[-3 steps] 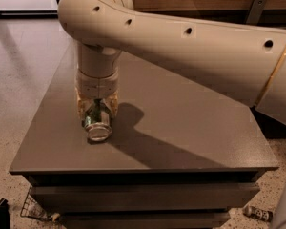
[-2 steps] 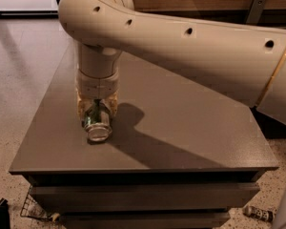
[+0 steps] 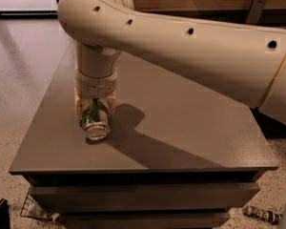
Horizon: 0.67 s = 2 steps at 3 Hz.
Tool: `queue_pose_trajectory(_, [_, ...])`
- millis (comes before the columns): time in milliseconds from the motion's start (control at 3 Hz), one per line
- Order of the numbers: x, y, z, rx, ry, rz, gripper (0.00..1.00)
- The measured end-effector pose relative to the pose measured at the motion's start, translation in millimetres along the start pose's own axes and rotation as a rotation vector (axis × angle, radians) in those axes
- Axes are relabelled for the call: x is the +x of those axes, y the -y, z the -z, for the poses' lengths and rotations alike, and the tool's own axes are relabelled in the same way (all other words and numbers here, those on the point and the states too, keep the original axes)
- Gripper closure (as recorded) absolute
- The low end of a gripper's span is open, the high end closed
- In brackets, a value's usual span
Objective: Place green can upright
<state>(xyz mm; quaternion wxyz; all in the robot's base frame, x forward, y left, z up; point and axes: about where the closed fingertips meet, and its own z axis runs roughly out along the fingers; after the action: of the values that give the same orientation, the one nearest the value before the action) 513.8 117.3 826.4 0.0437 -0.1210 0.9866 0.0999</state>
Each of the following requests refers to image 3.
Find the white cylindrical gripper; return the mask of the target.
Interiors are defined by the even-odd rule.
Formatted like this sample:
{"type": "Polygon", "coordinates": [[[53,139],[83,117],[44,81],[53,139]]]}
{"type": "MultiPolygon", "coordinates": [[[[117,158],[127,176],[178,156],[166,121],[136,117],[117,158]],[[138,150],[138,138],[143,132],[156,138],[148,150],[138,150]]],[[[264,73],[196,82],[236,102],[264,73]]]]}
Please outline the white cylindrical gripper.
{"type": "Polygon", "coordinates": [[[78,119],[82,113],[91,105],[91,98],[102,98],[101,103],[108,115],[114,115],[116,108],[116,89],[118,72],[106,77],[86,76],[79,70],[75,71],[74,92],[75,114],[78,119]]]}

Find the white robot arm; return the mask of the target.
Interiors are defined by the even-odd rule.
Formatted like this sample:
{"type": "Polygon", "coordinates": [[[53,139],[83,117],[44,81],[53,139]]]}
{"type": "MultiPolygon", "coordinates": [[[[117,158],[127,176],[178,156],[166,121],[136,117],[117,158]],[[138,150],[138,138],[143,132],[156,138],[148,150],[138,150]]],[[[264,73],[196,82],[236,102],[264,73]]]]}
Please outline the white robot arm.
{"type": "Polygon", "coordinates": [[[76,42],[77,100],[116,90],[121,52],[226,95],[286,125],[286,30],[152,14],[133,0],[59,0],[76,42]]]}

